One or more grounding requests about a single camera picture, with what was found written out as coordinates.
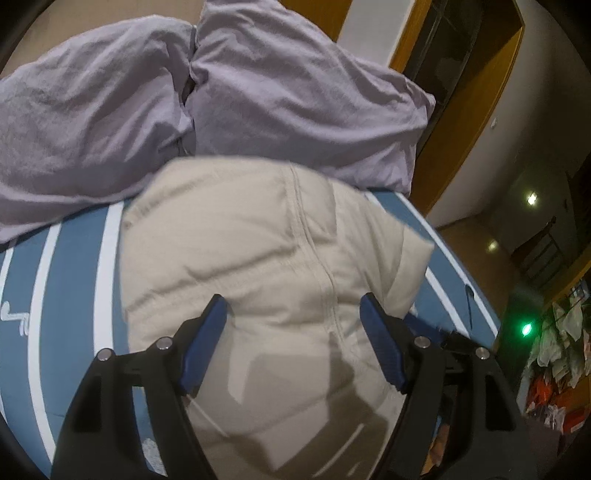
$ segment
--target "bed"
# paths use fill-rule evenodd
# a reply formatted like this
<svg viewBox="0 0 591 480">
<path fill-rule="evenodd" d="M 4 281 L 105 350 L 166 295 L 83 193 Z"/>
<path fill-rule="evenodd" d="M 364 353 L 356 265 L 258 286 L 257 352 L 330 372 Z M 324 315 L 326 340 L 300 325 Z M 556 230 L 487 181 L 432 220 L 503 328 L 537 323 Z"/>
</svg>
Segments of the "bed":
<svg viewBox="0 0 591 480">
<path fill-rule="evenodd" d="M 416 314 L 490 347 L 499 320 L 433 228 L 402 195 L 366 196 L 436 244 Z M 125 205 L 86 211 L 19 238 L 0 253 L 0 408 L 46 474 L 68 405 L 94 354 L 104 347 L 128 351 L 118 280 Z M 142 436 L 149 437 L 141 425 L 145 406 L 138 405 L 137 415 Z"/>
</svg>

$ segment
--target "white stripe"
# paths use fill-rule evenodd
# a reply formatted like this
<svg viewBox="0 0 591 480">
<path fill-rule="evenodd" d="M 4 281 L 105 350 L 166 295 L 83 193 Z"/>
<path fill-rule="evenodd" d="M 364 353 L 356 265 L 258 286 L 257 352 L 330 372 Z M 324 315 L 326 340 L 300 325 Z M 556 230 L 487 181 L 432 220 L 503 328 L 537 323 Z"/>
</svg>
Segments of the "white stripe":
<svg viewBox="0 0 591 480">
<path fill-rule="evenodd" d="M 445 255 L 445 257 L 447 258 L 447 261 L 452 265 L 452 267 L 457 272 L 457 274 L 462 279 L 462 281 L 466 285 L 469 285 L 472 288 L 472 290 L 474 291 L 474 300 L 476 301 L 476 305 L 478 306 L 478 309 L 480 310 L 480 312 L 482 312 L 482 315 L 484 316 L 486 322 L 488 323 L 488 326 L 490 327 L 492 333 L 496 336 L 497 333 L 499 333 L 499 329 L 496 327 L 495 322 L 493 321 L 493 319 L 491 317 L 491 314 L 489 313 L 488 309 L 484 305 L 484 302 L 480 298 L 480 295 L 478 295 L 478 292 L 476 291 L 475 286 L 472 284 L 472 282 L 470 282 L 470 280 L 468 279 L 463 268 L 460 267 L 460 265 L 458 265 L 456 259 L 452 255 L 452 253 L 447 249 L 446 244 L 443 243 L 443 240 L 441 240 L 441 237 L 439 237 L 439 234 L 437 232 L 435 232 L 433 227 L 431 225 L 429 225 L 429 223 L 423 218 L 423 216 L 417 211 L 417 209 L 413 206 L 413 204 L 407 200 L 407 198 L 404 195 L 402 195 L 400 193 L 397 193 L 396 195 L 398 195 L 398 198 L 400 199 L 400 201 L 402 201 L 403 204 L 406 205 L 406 207 L 413 213 L 413 215 L 417 218 L 417 220 L 419 222 L 421 222 L 421 224 L 425 228 L 425 230 L 427 232 L 429 232 L 429 235 L 431 235 L 431 237 L 433 238 L 433 241 L 441 249 L 441 251 L 443 252 L 443 255 Z"/>
<path fill-rule="evenodd" d="M 324 467 L 322 467 L 314 475 L 312 475 L 312 478 L 316 478 L 317 476 L 324 474 L 330 467 L 332 467 L 336 463 L 336 461 L 341 457 L 341 455 L 345 453 L 346 449 L 349 448 L 353 441 L 355 441 L 355 439 L 359 436 L 364 427 L 365 425 L 363 423 L 357 425 L 357 428 L 355 429 L 353 435 L 351 435 L 349 440 L 345 442 L 345 444 L 333 455 L 333 457 L 326 463 L 326 465 L 324 465 Z"/>
<path fill-rule="evenodd" d="M 454 326 L 456 327 L 456 330 L 459 333 L 461 333 L 463 336 L 470 338 L 470 334 L 468 333 L 468 330 L 466 330 L 466 326 L 462 322 L 462 319 L 457 314 L 457 310 L 453 306 L 452 301 L 447 296 L 447 293 L 445 293 L 445 290 L 443 290 L 443 287 L 439 283 L 439 280 L 437 279 L 437 277 L 433 274 L 431 269 L 428 267 L 427 267 L 427 271 L 425 272 L 425 278 L 427 279 L 429 285 L 431 285 L 431 288 L 435 292 L 435 295 L 437 295 L 437 297 L 439 298 L 439 301 L 441 302 L 441 305 L 443 305 L 443 308 L 446 309 L 446 312 L 449 315 L 449 318 L 452 319 L 452 322 L 453 322 Z"/>
<path fill-rule="evenodd" d="M 0 268 L 0 305 L 2 305 L 2 298 L 4 296 L 4 287 L 6 286 L 6 279 L 8 278 L 8 269 L 12 262 L 12 254 L 14 253 L 14 246 L 17 244 L 15 238 L 8 244 L 8 248 L 4 253 L 4 259 L 2 260 L 2 268 Z M 6 413 L 4 412 L 4 403 L 2 402 L 2 394 L 0 393 L 0 414 L 6 420 Z"/>
<path fill-rule="evenodd" d="M 56 452 L 56 443 L 51 434 L 49 420 L 45 411 L 45 401 L 41 392 L 41 365 L 39 362 L 40 340 L 41 340 L 41 317 L 43 316 L 43 297 L 45 296 L 45 287 L 47 277 L 51 266 L 53 252 L 56 249 L 57 237 L 60 235 L 61 224 L 52 225 L 47 234 L 35 284 L 33 285 L 33 296 L 31 298 L 31 317 L 29 324 L 29 341 L 27 348 L 27 366 L 29 376 L 29 389 L 31 391 L 31 401 L 33 402 L 33 412 L 37 421 L 37 428 L 41 441 L 49 457 L 53 461 L 53 455 Z"/>
<path fill-rule="evenodd" d="M 113 348 L 113 279 L 119 244 L 123 202 L 109 207 L 105 219 L 96 269 L 93 335 L 95 355 L 102 348 Z"/>
</svg>

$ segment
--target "metal screw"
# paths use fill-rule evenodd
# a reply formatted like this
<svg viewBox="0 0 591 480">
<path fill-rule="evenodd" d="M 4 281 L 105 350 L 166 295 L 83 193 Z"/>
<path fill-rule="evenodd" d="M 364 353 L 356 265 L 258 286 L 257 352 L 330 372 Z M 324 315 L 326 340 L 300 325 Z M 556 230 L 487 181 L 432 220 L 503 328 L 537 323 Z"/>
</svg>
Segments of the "metal screw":
<svg viewBox="0 0 591 480">
<path fill-rule="evenodd" d="M 109 358 L 111 358 L 111 355 L 113 355 L 113 350 L 111 350 L 110 348 L 103 348 L 103 349 L 99 350 L 99 353 L 96 354 L 96 357 L 101 362 L 104 362 L 105 360 L 108 360 Z"/>
<path fill-rule="evenodd" d="M 476 356 L 480 359 L 480 360 L 486 360 L 487 358 L 489 358 L 491 355 L 491 353 L 484 348 L 483 346 L 480 346 L 476 349 Z"/>
<path fill-rule="evenodd" d="M 170 337 L 162 337 L 156 341 L 158 350 L 168 350 L 173 345 L 173 340 Z"/>
<path fill-rule="evenodd" d="M 420 336 L 414 339 L 414 344 L 419 348 L 427 348 L 429 345 L 431 345 L 431 340 L 429 340 L 427 337 Z"/>
</svg>

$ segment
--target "orange box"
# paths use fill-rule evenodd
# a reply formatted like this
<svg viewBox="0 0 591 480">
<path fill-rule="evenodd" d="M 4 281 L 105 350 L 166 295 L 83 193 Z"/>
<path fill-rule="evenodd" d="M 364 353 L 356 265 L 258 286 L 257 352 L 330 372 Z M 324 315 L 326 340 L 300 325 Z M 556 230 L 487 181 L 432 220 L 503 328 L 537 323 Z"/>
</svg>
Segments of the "orange box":
<svg viewBox="0 0 591 480">
<path fill-rule="evenodd" d="M 574 388 L 564 390 L 554 400 L 558 408 L 565 407 L 566 413 L 585 408 L 591 404 L 591 382 L 589 377 L 583 377 Z"/>
</svg>

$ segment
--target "wooden floor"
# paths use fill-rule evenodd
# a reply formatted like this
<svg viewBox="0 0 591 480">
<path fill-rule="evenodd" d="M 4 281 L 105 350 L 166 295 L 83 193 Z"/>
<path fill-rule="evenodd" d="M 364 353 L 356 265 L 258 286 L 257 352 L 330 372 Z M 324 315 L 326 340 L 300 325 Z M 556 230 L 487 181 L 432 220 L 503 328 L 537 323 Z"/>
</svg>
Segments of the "wooden floor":
<svg viewBox="0 0 591 480">
<path fill-rule="evenodd" d="M 494 251 L 488 250 L 494 238 L 474 217 L 443 227 L 439 233 L 476 280 L 501 319 L 509 294 L 519 278 L 509 254 L 500 245 Z"/>
</svg>

